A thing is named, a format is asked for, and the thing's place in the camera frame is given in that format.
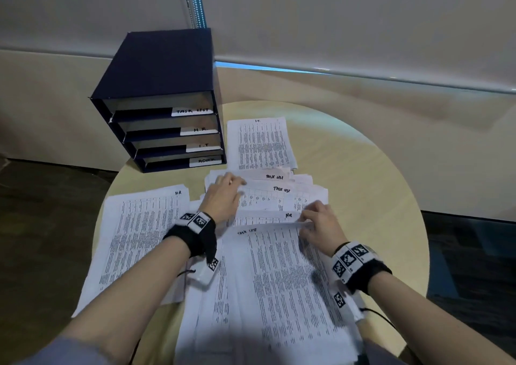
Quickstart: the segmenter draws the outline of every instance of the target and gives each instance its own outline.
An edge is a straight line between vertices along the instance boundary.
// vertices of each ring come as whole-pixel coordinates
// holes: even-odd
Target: person
[[[238,187],[242,184],[245,180],[231,173],[218,177],[206,192],[199,211],[214,223],[229,219],[236,213]],[[313,229],[303,228],[300,236],[330,257],[348,241],[331,207],[320,201],[308,205],[300,220],[313,222]],[[194,236],[186,238],[178,234],[177,225],[174,228],[159,245],[88,304],[54,341],[19,364],[129,362],[135,345],[177,274],[191,254],[199,252],[192,251],[196,249],[192,243]],[[423,364],[516,363],[503,350],[389,272],[381,270],[367,280],[364,284],[368,294]],[[392,362],[380,356],[378,363]]]

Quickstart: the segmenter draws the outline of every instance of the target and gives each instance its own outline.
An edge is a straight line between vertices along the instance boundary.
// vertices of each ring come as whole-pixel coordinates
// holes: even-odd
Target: person's left arm
[[[227,173],[212,184],[199,208],[216,223],[238,207],[240,177]],[[61,333],[98,348],[116,362],[127,362],[147,323],[177,274],[190,258],[180,238],[170,236],[106,288]]]

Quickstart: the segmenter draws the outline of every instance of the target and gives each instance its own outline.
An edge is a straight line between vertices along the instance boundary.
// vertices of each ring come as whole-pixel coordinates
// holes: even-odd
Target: file organizer
[[[226,163],[209,28],[128,33],[90,100],[142,172]]]

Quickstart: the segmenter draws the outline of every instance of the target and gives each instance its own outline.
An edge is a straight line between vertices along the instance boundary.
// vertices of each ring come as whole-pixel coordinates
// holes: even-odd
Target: floor
[[[58,334],[75,309],[116,173],[0,158],[0,365]],[[516,357],[516,224],[423,212],[428,298]]]

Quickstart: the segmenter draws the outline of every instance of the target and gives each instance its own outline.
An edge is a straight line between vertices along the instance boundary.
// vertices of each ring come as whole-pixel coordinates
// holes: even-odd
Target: wooden table
[[[247,101],[224,104],[223,120],[284,116],[299,168],[314,184],[329,190],[329,201],[346,236],[371,246],[393,273],[426,296],[429,252],[425,225],[414,195],[402,174],[376,145],[344,122],[311,108],[290,103]],[[184,184],[190,199],[204,192],[209,166],[159,173],[140,173],[129,160],[106,196]],[[95,226],[94,249],[102,211]],[[379,308],[367,295],[368,307]],[[183,304],[162,306],[152,318],[135,358],[140,363],[171,363]],[[364,336],[399,355],[405,342],[382,318],[369,315],[361,326]]]

